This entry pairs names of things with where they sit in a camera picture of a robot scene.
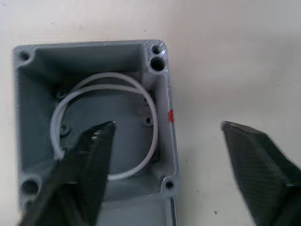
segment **red mark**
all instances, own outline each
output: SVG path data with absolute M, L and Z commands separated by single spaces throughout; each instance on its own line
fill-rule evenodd
M 174 122 L 174 111 L 173 111 L 173 109 L 170 109 L 169 112 L 167 113 L 167 115 L 168 115 L 168 120 L 170 122 Z

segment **white surface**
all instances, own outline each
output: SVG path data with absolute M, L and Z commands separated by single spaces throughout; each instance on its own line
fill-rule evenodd
M 301 165 L 300 7 L 298 0 L 1 0 L 0 225 L 17 218 L 12 48 L 151 38 L 169 50 L 181 225 L 253 225 L 220 122 L 269 133 Z

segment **white wire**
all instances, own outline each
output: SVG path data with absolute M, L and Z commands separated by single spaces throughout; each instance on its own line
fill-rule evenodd
M 88 87 L 82 88 L 84 85 L 87 83 L 97 80 L 97 79 L 102 79 L 102 78 L 116 78 L 116 79 L 121 79 L 124 80 L 132 85 L 135 86 L 135 88 L 130 87 L 130 86 L 123 86 L 123 85 L 114 85 L 114 84 L 101 84 L 101 85 L 92 85 Z M 152 121 L 153 121 L 153 137 L 152 137 L 152 143 L 150 146 L 150 150 L 144 160 L 134 167 L 133 169 L 130 169 L 126 172 L 123 173 L 118 173 L 118 174 L 109 174 L 108 175 L 108 180 L 120 180 L 124 178 L 128 178 L 137 172 L 139 172 L 141 169 L 143 169 L 146 164 L 151 160 L 151 157 L 153 156 L 156 146 L 157 146 L 157 141 L 158 141 L 158 117 L 156 113 L 156 107 L 155 104 L 150 97 L 149 93 L 146 91 L 146 89 L 138 83 L 136 80 L 133 78 L 126 76 L 124 74 L 120 73 L 114 73 L 114 72 L 107 72 L 107 73 L 98 73 L 94 74 L 84 80 L 82 80 L 80 83 L 78 83 L 56 107 L 55 111 L 52 114 L 51 117 L 51 123 L 50 123 L 50 140 L 51 144 L 54 150 L 54 158 L 56 159 L 62 159 L 64 157 L 64 152 L 60 148 L 60 128 L 61 128 L 61 123 L 63 119 L 64 112 L 66 110 L 66 107 L 72 99 L 75 97 L 86 93 L 90 92 L 92 90 L 97 90 L 97 89 L 116 89 L 116 90 L 122 90 L 122 91 L 127 91 L 127 92 L 133 92 L 137 94 L 142 94 L 147 103 L 150 106 L 150 111 L 152 114 Z

